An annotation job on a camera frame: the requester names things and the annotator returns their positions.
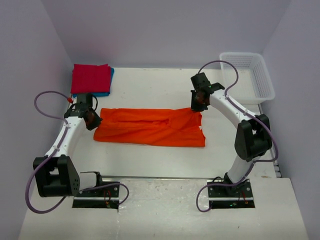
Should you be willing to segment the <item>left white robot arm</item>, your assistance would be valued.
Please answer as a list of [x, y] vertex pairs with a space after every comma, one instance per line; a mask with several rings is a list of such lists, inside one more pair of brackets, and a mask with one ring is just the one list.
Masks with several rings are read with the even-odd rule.
[[98, 99], [91, 93], [79, 93], [64, 116], [62, 129], [43, 157], [33, 161], [35, 181], [41, 197], [75, 196], [81, 185], [72, 155], [84, 130], [92, 131], [102, 122], [96, 113]]

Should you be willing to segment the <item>orange t shirt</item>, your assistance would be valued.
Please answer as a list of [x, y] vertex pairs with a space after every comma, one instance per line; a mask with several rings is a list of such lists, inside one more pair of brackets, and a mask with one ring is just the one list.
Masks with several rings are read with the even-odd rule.
[[202, 115], [189, 107], [102, 108], [100, 117], [102, 122], [93, 135], [97, 142], [187, 148], [206, 146]]

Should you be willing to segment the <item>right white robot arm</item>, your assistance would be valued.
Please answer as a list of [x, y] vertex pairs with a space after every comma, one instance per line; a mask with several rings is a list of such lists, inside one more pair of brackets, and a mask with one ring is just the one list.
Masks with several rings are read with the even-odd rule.
[[202, 112], [208, 106], [220, 111], [236, 128], [232, 167], [219, 186], [234, 187], [247, 178], [255, 163], [272, 147], [269, 118], [255, 115], [234, 100], [220, 83], [211, 84], [205, 73], [192, 76], [191, 110]]

